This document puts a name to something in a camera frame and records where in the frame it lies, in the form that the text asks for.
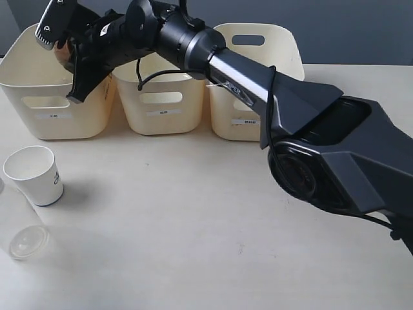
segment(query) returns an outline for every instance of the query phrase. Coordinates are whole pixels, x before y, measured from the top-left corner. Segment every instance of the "wall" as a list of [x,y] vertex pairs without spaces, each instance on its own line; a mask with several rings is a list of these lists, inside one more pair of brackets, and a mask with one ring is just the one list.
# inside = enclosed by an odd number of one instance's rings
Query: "wall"
[[[48,0],[9,2],[19,26],[25,28],[39,20]],[[109,8],[125,12],[130,0],[79,2],[103,13]],[[210,26],[284,26],[293,32],[305,63],[413,63],[412,0],[188,0],[188,7],[190,15]]]
[[0,55],[5,55],[20,34],[7,0],[0,0]]

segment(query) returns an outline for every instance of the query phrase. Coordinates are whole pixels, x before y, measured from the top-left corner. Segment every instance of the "white table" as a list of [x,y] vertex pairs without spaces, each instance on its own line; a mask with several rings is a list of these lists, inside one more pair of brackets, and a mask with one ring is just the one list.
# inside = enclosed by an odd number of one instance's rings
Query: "white table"
[[[413,67],[305,68],[380,101],[413,136]],[[0,253],[2,310],[412,309],[401,242],[289,197],[267,151],[215,136],[208,113],[189,134],[144,137],[118,102],[96,138],[47,142],[0,92],[0,132],[1,163],[27,145],[55,151],[66,192],[37,211],[68,253],[23,265]]]

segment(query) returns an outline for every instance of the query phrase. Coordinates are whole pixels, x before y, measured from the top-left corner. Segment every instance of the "transparent plastic cup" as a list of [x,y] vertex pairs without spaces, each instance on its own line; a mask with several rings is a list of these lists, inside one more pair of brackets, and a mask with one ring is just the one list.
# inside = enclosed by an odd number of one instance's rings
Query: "transparent plastic cup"
[[42,251],[50,234],[25,195],[0,179],[0,247],[14,260]]

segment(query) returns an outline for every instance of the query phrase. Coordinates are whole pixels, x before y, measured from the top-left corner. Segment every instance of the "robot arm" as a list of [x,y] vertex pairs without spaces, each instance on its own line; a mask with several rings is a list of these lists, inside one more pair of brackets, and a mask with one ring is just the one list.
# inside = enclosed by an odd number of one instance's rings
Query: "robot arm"
[[[176,72],[226,88],[261,116],[260,145],[269,146],[271,173],[284,190],[321,210],[384,225],[413,253],[413,140],[377,102],[297,81],[229,50],[219,32],[188,16],[184,0],[133,0],[125,15],[103,17],[76,0],[51,0],[36,37],[49,50],[71,43],[68,97],[78,103],[115,67],[153,52]],[[390,223],[368,215],[375,211]]]

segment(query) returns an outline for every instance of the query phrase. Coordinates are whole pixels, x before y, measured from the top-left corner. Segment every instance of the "white paper cup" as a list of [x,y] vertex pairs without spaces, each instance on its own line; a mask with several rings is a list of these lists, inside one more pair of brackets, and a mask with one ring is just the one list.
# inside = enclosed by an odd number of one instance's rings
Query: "white paper cup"
[[47,147],[36,145],[18,150],[7,158],[3,170],[35,205],[46,207],[63,195],[55,156]]

